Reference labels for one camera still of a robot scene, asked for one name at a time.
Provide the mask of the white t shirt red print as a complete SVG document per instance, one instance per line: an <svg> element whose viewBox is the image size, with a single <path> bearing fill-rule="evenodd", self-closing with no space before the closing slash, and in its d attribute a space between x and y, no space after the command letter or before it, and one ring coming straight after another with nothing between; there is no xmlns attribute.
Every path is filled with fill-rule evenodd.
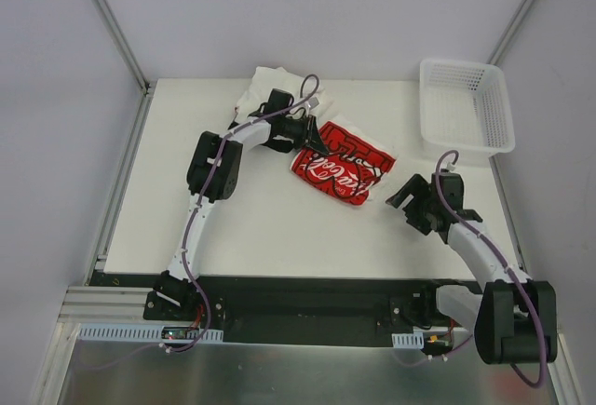
<svg viewBox="0 0 596 405"><path fill-rule="evenodd" d="M329 153L304 149L292 160L291 172L335 200L363 206L394 168L397 156L342 115L326 121L319 132Z"/></svg>

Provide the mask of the black t shirt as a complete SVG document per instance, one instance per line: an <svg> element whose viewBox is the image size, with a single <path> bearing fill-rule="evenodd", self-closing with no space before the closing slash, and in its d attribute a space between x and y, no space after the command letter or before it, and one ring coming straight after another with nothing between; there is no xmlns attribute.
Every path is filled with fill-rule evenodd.
<svg viewBox="0 0 596 405"><path fill-rule="evenodd" d="M244 151L262 145L287 154L294 149L294 137L288 131L290 123L286 117L261 120L250 116L242 123L233 121L228 130L232 133L230 140L241 143Z"/></svg>

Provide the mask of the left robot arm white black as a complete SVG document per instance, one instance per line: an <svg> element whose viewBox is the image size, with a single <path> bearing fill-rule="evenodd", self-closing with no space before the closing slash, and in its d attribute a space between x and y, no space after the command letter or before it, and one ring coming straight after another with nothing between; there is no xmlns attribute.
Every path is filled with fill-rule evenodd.
<svg viewBox="0 0 596 405"><path fill-rule="evenodd" d="M243 154L257 146L284 154L301 149L328 153L311 114L317 106L315 91L296 100L289 92L274 88L244 121L232 123L220 135L209 131L200 135L186 174L190 199L180 244L154 286L175 319L190 318L200 303L198 247L212 211L237 187Z"/></svg>

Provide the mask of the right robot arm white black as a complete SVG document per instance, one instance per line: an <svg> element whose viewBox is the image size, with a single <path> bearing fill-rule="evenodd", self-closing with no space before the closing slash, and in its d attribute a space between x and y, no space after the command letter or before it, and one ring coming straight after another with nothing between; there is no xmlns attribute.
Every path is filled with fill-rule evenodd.
<svg viewBox="0 0 596 405"><path fill-rule="evenodd" d="M464 194L462 177L442 170L430 181L414 174L386 200L421 234L438 234L481 289L475 294L459 285L441 286L419 302L420 317L434 326L451 317L472 331L487 364L553 362L558 355L554 288L508 264L481 216L465 208Z"/></svg>

